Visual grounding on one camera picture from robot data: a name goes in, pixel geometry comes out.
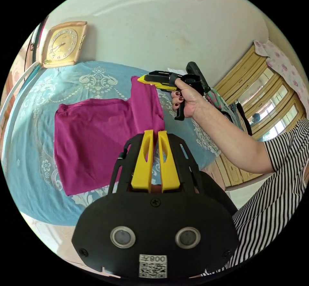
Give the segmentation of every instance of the screw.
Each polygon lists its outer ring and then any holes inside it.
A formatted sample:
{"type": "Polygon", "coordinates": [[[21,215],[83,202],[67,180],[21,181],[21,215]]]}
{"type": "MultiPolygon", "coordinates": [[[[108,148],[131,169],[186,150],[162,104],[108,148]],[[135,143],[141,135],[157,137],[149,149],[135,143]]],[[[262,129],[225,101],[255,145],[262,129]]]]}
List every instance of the screw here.
{"type": "Polygon", "coordinates": [[[79,252],[83,257],[88,257],[88,252],[84,248],[81,248],[79,252]]]}
{"type": "Polygon", "coordinates": [[[222,257],[223,257],[223,258],[227,258],[227,257],[229,257],[230,255],[231,255],[231,251],[230,251],[230,250],[227,250],[227,251],[225,251],[225,252],[223,253],[222,257]]]}
{"type": "Polygon", "coordinates": [[[153,207],[159,207],[160,204],[161,204],[161,201],[160,201],[160,199],[158,199],[158,198],[154,198],[154,199],[151,199],[150,204],[151,204],[153,207]]]}

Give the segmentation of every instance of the sticker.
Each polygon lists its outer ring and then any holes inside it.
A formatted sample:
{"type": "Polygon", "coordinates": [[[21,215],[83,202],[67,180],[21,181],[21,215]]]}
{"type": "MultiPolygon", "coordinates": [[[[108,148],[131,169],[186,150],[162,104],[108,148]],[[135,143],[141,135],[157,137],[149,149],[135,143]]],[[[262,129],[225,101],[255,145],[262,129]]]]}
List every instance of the sticker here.
{"type": "Polygon", "coordinates": [[[139,277],[149,279],[167,278],[167,256],[140,254],[139,277]]]}

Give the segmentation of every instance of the magenta shirt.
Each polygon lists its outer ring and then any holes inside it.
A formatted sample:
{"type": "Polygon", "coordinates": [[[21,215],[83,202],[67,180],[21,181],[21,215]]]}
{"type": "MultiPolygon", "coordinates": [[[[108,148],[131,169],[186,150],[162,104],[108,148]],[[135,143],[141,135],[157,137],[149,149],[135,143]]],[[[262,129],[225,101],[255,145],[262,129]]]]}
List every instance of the magenta shirt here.
{"type": "Polygon", "coordinates": [[[60,104],[55,113],[54,157],[67,196],[110,183],[125,143],[136,134],[164,130],[156,88],[131,78],[131,97],[60,104]]]}

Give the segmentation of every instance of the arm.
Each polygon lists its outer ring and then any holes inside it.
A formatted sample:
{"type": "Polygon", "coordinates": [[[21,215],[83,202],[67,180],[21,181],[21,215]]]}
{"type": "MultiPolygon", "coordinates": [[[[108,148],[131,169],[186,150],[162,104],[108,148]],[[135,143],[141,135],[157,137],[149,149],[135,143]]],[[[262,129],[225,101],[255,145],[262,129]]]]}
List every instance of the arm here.
{"type": "Polygon", "coordinates": [[[274,172],[264,143],[240,130],[208,102],[201,103],[193,119],[236,167],[252,173],[274,172]]]}

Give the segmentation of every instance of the clock face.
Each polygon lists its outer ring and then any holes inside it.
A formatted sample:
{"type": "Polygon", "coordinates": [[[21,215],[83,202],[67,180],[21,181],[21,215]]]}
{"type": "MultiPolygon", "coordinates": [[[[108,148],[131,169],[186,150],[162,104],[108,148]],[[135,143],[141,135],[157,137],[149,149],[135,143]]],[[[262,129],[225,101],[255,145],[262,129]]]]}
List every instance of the clock face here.
{"type": "Polygon", "coordinates": [[[77,46],[78,35],[74,29],[59,31],[50,41],[48,54],[51,59],[61,61],[67,58],[77,46]]]}

